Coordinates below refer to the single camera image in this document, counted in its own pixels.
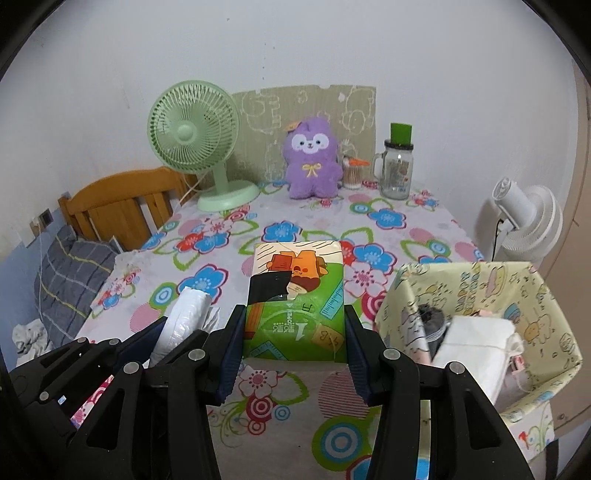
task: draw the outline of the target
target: purple plush toy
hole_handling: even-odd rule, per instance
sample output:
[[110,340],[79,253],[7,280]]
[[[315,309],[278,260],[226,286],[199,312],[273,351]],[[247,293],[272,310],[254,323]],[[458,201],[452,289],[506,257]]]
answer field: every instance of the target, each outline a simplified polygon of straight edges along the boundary
[[343,178],[343,168],[336,161],[337,146],[329,123],[322,117],[306,119],[287,134],[283,156],[290,198],[337,196],[337,182]]

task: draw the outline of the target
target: white cloth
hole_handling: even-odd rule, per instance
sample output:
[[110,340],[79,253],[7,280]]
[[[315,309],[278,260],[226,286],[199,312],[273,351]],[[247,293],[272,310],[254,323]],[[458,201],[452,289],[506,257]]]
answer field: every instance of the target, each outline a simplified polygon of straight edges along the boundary
[[18,352],[17,367],[53,350],[53,343],[40,319],[14,327],[12,341]]
[[499,396],[509,357],[523,353],[523,341],[510,320],[455,316],[433,366],[460,362],[494,403]]

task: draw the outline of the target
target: yellow bow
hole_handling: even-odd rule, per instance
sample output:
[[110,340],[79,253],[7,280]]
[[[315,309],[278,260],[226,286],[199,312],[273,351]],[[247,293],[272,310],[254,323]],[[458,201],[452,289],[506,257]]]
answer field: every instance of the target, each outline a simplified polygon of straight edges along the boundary
[[308,175],[306,175],[306,178],[308,178],[311,175],[313,175],[314,177],[317,177],[318,174],[316,173],[316,170],[320,170],[321,168],[322,168],[322,163],[315,163],[314,165],[312,165],[311,163],[304,163],[301,166],[302,170],[308,171]]

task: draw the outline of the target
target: white plastic bag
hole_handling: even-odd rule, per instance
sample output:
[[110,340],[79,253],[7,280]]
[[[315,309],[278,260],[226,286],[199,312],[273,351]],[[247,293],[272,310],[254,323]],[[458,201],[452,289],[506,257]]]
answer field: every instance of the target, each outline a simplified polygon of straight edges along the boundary
[[211,304],[211,296],[204,291],[187,287],[183,289],[150,355],[151,367],[178,347],[195,330],[203,330],[210,326],[208,312]]

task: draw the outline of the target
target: jar handle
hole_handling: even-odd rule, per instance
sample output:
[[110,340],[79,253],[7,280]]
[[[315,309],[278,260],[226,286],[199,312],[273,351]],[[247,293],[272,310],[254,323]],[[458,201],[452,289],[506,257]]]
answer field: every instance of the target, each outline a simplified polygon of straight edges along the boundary
[[[375,161],[378,158],[380,158],[380,157],[382,158],[382,166],[379,168],[379,174],[376,174],[376,172],[375,172],[375,167],[376,167]],[[378,181],[382,180],[382,169],[383,169],[383,167],[384,167],[384,154],[383,153],[376,153],[374,155],[374,158],[371,161],[371,172],[374,175],[374,178],[376,180],[378,180]]]

